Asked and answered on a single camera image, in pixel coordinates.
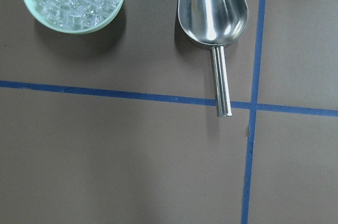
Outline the steel ice scoop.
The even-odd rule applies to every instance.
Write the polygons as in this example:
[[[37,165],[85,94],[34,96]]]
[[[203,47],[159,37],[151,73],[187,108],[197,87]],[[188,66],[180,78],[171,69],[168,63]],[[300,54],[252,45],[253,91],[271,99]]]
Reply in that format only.
[[[246,0],[178,0],[177,15],[184,33],[211,53],[217,116],[231,116],[225,47],[248,26]]]

